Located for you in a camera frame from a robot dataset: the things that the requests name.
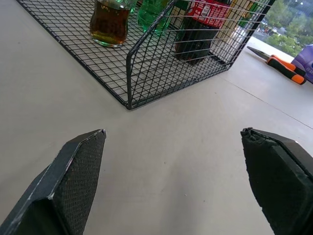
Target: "glass bottle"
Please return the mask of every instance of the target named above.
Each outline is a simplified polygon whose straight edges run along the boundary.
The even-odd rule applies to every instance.
[[[127,21],[134,0],[95,0],[89,31],[106,47],[120,47],[126,40]]]

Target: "table surface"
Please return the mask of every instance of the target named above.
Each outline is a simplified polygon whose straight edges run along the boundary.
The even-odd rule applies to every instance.
[[[14,0],[0,1],[0,28],[0,221],[67,140],[105,128],[85,235],[273,234],[240,131],[275,132],[312,154],[311,83],[245,49],[229,71],[127,111]]]

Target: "tree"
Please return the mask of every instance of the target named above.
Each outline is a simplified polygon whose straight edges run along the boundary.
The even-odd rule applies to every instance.
[[[296,56],[302,49],[302,47],[296,42],[295,38],[285,35],[278,36],[277,34],[273,34],[267,38],[266,43],[291,56]]]
[[[302,46],[306,46],[306,45],[309,45],[309,44],[313,44],[313,36],[304,36],[304,35],[300,35],[298,37],[298,42],[300,43],[300,45]]]
[[[299,17],[294,17],[291,23],[286,28],[288,37],[295,37],[299,35],[299,32],[303,31],[307,23],[307,17],[302,14]]]
[[[266,15],[268,24],[277,28],[282,27],[280,18],[284,15],[287,7],[288,6],[284,3],[284,0],[276,0]]]

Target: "bottle label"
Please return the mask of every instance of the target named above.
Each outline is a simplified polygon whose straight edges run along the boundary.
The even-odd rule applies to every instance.
[[[228,5],[225,3],[216,0],[199,0],[199,2],[191,3],[187,16],[194,16],[193,19],[196,21],[220,28],[228,10]]]

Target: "black wire basket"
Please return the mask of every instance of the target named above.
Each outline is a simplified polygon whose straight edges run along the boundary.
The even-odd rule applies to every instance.
[[[275,0],[233,0],[222,18],[199,16],[222,21],[219,29],[186,27],[191,7],[205,0],[171,0],[145,33],[137,23],[138,2],[129,16],[126,42],[119,48],[103,47],[91,39],[94,0],[17,1],[122,105],[134,109],[228,70]],[[164,19],[169,26],[155,32]],[[190,32],[212,31],[215,35],[209,39],[186,37]],[[205,41],[209,47],[192,46]]]

